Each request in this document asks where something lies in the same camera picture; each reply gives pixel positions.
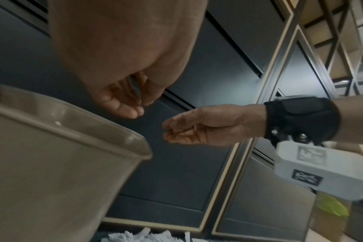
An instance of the black strap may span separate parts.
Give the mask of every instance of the black strap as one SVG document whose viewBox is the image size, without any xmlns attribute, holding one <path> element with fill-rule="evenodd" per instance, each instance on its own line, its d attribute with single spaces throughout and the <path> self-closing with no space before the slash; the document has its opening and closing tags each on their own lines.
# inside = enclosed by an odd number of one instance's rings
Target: black strap
<svg viewBox="0 0 363 242">
<path fill-rule="evenodd" d="M 341 117 L 327 98 L 300 97 L 264 103 L 267 110 L 265 138 L 276 147 L 291 136 L 301 143 L 320 145 L 337 133 Z"/>
</svg>

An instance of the wrist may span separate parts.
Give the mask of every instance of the wrist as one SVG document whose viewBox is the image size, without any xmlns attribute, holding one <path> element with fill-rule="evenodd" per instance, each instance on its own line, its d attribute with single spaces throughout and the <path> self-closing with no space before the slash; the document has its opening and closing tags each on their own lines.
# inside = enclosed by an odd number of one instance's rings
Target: wrist
<svg viewBox="0 0 363 242">
<path fill-rule="evenodd" d="M 243 106 L 241 123 L 247 138 L 264 137 L 266 132 L 267 114 L 263 104 Z"/>
</svg>

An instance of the cabinet door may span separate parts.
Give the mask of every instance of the cabinet door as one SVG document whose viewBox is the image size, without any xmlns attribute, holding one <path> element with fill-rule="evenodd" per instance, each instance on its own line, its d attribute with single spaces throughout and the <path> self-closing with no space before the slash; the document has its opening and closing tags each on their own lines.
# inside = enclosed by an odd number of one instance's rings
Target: cabinet door
<svg viewBox="0 0 363 242">
<path fill-rule="evenodd" d="M 162 97 L 137 120 L 107 114 L 60 65 L 50 38 L 1 8 L 0 83 L 62 99 L 147 138 L 154 158 L 127 181 L 109 216 L 199 227 L 230 149 L 163 141 L 162 122 L 186 108 Z"/>
<path fill-rule="evenodd" d="M 219 231 L 229 234 L 302 241 L 316 196 L 273 173 L 253 154 L 242 172 Z"/>
<path fill-rule="evenodd" d="M 260 78 L 209 22 L 204 20 L 191 59 L 169 90 L 194 107 L 255 101 Z"/>
<path fill-rule="evenodd" d="M 312 95 L 328 98 L 299 43 L 293 46 L 292 55 L 278 81 L 278 88 L 284 96 Z M 255 149 L 272 160 L 276 158 L 275 148 L 269 140 L 259 138 L 255 144 Z"/>
<path fill-rule="evenodd" d="M 266 70 L 284 29 L 273 0 L 210 0 L 208 12 L 235 43 Z"/>
</svg>

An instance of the trash can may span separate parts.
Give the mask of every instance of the trash can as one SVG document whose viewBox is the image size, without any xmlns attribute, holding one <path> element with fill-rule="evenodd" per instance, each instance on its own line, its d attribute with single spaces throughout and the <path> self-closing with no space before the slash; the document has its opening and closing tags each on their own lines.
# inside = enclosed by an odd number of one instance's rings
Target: trash can
<svg viewBox="0 0 363 242">
<path fill-rule="evenodd" d="M 0 241 L 88 242 L 146 139 L 55 98 L 0 85 Z"/>
</svg>

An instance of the forearm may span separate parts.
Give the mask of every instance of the forearm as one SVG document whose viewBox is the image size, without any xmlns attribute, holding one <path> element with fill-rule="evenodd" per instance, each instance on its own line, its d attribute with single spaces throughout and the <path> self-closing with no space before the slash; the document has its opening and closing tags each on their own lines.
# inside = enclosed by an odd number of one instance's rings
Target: forearm
<svg viewBox="0 0 363 242">
<path fill-rule="evenodd" d="M 341 124 L 333 141 L 363 144 L 363 95 L 333 100 L 341 115 Z"/>
</svg>

